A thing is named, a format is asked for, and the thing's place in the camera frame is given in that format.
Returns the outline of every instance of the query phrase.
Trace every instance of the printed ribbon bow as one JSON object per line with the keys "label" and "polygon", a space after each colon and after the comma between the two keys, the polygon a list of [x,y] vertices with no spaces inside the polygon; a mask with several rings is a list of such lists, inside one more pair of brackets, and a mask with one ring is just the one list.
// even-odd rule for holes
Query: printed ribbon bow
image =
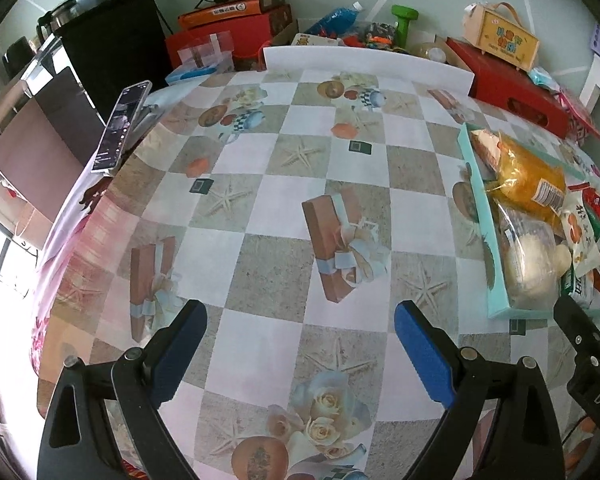
{"label": "printed ribbon bow", "polygon": [[340,193],[331,195],[331,201],[340,221],[334,234],[337,247],[334,272],[340,270],[344,280],[353,287],[387,274],[390,251],[378,241],[378,224],[364,217],[357,224],[351,223]]}
{"label": "printed ribbon bow", "polygon": [[167,312],[175,311],[177,314],[184,305],[184,302],[175,293],[178,280],[180,279],[179,275],[173,274],[171,269],[166,274],[162,272],[163,254],[164,243],[158,242],[155,245],[154,279],[151,283],[150,296],[141,304],[131,303],[132,317],[166,317]]}

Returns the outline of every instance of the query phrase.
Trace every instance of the turquoise tray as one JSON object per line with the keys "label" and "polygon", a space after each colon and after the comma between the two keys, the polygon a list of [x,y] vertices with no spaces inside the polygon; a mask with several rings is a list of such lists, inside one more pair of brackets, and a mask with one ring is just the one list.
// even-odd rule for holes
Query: turquoise tray
{"label": "turquoise tray", "polygon": [[[496,237],[496,229],[491,214],[491,208],[489,207],[489,200],[487,199],[487,193],[484,189],[484,182],[480,175],[480,168],[475,158],[474,149],[471,147],[469,140],[469,132],[473,130],[482,130],[483,126],[476,126],[475,124],[465,123],[460,129],[458,136],[458,143],[460,144],[460,151],[464,160],[471,167],[471,188],[475,196],[475,205],[478,210],[478,221],[480,222],[480,231],[482,232],[482,238],[491,251],[493,257],[493,286],[487,288],[487,306],[488,306],[488,317],[503,317],[506,319],[553,319],[554,313],[551,309],[547,310],[522,310],[519,308],[513,308],[509,304],[509,295],[504,284],[504,274],[502,272],[502,260],[500,257],[500,249],[498,247],[498,239]],[[547,164],[552,166],[559,166],[563,168],[567,173],[572,174],[576,178],[584,180],[584,175],[577,171],[575,168],[568,166],[562,161],[558,160],[547,153],[540,152],[531,146],[524,145],[531,152],[542,158]],[[592,307],[584,310],[589,317],[600,317],[600,306]]]}

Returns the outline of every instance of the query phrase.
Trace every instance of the kettle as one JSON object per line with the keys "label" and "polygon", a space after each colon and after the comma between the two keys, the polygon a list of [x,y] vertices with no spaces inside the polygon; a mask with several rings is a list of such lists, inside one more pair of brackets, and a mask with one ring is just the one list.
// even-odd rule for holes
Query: kettle
{"label": "kettle", "polygon": [[38,20],[36,25],[36,33],[40,40],[40,45],[45,43],[46,38],[65,23],[74,19],[77,15],[75,6],[76,0],[66,0],[58,5],[55,9],[50,10]]}

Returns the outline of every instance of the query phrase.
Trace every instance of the blue plastic bottle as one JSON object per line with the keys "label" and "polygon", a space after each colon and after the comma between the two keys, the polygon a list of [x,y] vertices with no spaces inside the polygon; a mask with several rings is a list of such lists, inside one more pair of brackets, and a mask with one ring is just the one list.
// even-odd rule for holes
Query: blue plastic bottle
{"label": "blue plastic bottle", "polygon": [[331,14],[327,14],[319,22],[312,25],[305,34],[312,34],[313,36],[326,36],[330,38],[332,36],[340,36],[347,32],[353,24],[356,22],[362,6],[360,2],[355,2],[351,7],[339,7],[335,9]]}

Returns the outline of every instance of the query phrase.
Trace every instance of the white bottle cap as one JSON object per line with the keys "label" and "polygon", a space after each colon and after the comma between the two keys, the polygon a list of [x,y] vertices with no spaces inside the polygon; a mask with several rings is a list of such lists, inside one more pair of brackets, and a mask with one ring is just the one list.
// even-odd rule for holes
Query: white bottle cap
{"label": "white bottle cap", "polygon": [[433,47],[429,49],[429,59],[432,61],[437,61],[438,63],[446,63],[446,54],[445,51],[438,47]]}

